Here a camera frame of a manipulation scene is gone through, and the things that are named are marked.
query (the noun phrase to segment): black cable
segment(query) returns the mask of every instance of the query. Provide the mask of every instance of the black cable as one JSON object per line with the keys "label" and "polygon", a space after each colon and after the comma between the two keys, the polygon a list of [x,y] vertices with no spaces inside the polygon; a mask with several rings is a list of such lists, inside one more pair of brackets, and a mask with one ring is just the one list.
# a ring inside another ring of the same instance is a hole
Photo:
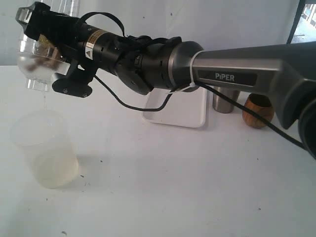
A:
{"label": "black cable", "polygon": [[116,98],[116,100],[117,100],[121,105],[123,105],[123,106],[126,107],[126,108],[132,109],[132,110],[138,110],[138,111],[143,111],[143,112],[158,112],[158,111],[161,111],[161,110],[166,106],[166,104],[168,103],[170,97],[172,96],[172,94],[168,94],[168,95],[166,96],[166,99],[164,100],[163,104],[162,104],[159,108],[156,108],[156,109],[137,108],[137,107],[128,105],[128,104],[124,103],[123,101],[121,101],[121,100],[119,99],[119,97],[118,97],[103,81],[101,81],[101,79],[99,79],[96,75],[94,76],[94,78],[96,78],[96,79],[98,80],[98,82],[100,82],[101,85],[103,85],[103,86]]}
{"label": "black cable", "polygon": [[254,116],[256,119],[260,120],[261,122],[263,122],[266,126],[268,126],[269,128],[271,128],[274,132],[276,132],[277,134],[279,134],[280,136],[282,136],[283,138],[285,138],[286,140],[288,140],[289,142],[293,143],[294,145],[302,148],[305,150],[305,147],[303,145],[303,143],[295,140],[293,137],[287,135],[285,132],[283,132],[282,130],[280,130],[279,128],[277,128],[276,126],[274,126],[272,123],[270,123],[269,121],[267,121],[265,118],[261,117],[260,115],[258,115],[256,112],[248,109],[247,107],[241,105],[240,103],[230,99],[229,97],[227,97],[226,95],[223,95],[221,92],[218,92],[217,90],[215,90],[214,88],[202,83],[202,82],[195,82],[196,85],[201,86],[211,92],[213,92],[214,94],[218,95],[219,97],[223,98],[224,100],[226,100],[227,102],[231,103],[232,105],[236,106],[237,108],[244,110],[245,112],[249,113],[250,115]]}

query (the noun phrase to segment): white tabletop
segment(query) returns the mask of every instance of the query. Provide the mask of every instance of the white tabletop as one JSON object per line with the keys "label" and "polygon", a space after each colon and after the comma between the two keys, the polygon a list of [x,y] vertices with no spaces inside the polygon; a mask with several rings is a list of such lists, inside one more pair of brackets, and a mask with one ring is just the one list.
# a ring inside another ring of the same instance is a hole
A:
{"label": "white tabletop", "polygon": [[[44,99],[17,67],[0,75],[0,236],[315,236],[316,161],[246,126],[238,109],[216,113],[209,95],[203,128],[150,124],[96,81],[85,99]],[[124,101],[145,104],[118,78],[99,76]],[[17,119],[42,108],[67,120],[84,176],[62,189],[38,185],[8,138]],[[298,138],[296,124],[288,133]]]}

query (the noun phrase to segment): clear plastic cup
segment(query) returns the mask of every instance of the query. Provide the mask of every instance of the clear plastic cup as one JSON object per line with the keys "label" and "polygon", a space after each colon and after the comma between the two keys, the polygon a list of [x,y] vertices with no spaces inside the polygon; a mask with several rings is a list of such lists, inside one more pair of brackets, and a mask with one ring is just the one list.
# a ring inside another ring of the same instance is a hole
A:
{"label": "clear plastic cup", "polygon": [[32,112],[14,124],[10,137],[23,151],[27,165],[42,186],[57,188],[77,176],[78,160],[59,113]]}

